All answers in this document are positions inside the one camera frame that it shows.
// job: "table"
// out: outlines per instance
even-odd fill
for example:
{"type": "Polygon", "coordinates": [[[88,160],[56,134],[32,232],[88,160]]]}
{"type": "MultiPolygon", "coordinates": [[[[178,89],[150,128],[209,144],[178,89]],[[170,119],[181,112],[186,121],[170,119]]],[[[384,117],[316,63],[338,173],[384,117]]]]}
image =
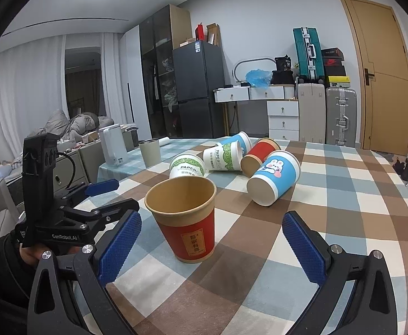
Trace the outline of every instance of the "table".
{"type": "MultiPolygon", "coordinates": [[[[201,143],[208,141],[208,139],[176,139],[170,140],[168,145],[161,147],[161,160],[165,161],[172,157],[181,154],[182,152],[191,149],[201,143]]],[[[97,182],[117,179],[123,180],[129,175],[136,174],[139,171],[146,169],[140,148],[128,152],[129,160],[127,163],[115,166],[108,165],[106,162],[98,168],[97,182]]]]}
{"type": "MultiPolygon", "coordinates": [[[[283,236],[281,219],[288,210],[296,210],[328,244],[362,255],[382,251],[392,277],[398,331],[408,331],[408,191],[399,176],[369,150],[277,142],[302,163],[302,174],[270,207],[251,201],[241,173],[206,174],[218,187],[217,245],[201,264],[174,257],[144,205],[147,191],[168,178],[169,160],[123,180],[115,192],[80,204],[92,210],[130,197],[140,203],[142,232],[118,278],[107,285],[138,334],[285,334],[317,289],[283,236]]],[[[192,152],[214,144],[202,142],[192,152]]],[[[334,330],[351,288],[347,283],[324,334],[334,330]]]]}

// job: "wooden door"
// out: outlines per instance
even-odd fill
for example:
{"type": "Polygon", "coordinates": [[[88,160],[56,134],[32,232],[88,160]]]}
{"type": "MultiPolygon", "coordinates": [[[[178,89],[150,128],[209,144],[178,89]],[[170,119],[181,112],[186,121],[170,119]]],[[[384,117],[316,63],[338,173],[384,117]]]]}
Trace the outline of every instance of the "wooden door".
{"type": "Polygon", "coordinates": [[[344,1],[362,60],[363,148],[406,155],[408,57],[393,9],[366,0],[344,1]]]}

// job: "human hand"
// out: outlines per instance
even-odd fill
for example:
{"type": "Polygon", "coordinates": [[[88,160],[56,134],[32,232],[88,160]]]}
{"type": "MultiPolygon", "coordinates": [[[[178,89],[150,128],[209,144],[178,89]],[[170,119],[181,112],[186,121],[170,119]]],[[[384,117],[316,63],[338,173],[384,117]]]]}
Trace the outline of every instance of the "human hand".
{"type": "MultiPolygon", "coordinates": [[[[75,254],[80,249],[81,247],[71,247],[67,254],[75,254]]],[[[22,260],[32,267],[38,266],[38,262],[46,250],[50,250],[50,248],[41,243],[37,243],[34,246],[27,248],[22,248],[22,244],[19,246],[19,254],[21,255],[22,260]]]]}

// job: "cartoon rabbit print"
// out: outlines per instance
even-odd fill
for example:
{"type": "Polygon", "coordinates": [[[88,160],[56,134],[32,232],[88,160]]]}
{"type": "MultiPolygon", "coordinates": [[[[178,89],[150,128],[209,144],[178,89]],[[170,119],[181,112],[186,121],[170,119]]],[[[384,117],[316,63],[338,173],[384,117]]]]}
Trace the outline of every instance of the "cartoon rabbit print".
{"type": "Polygon", "coordinates": [[[259,168],[259,171],[266,171],[273,174],[276,177],[281,177],[281,171],[283,170],[284,162],[281,160],[273,159],[270,163],[259,168]]]}

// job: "black refrigerator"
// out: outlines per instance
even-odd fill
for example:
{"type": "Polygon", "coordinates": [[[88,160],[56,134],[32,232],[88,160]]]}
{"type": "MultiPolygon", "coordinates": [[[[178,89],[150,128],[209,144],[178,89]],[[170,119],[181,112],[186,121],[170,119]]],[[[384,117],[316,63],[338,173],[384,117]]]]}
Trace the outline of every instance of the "black refrigerator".
{"type": "Polygon", "coordinates": [[[225,84],[221,48],[196,41],[174,49],[173,62],[183,137],[224,136],[223,105],[213,93],[225,84]]]}

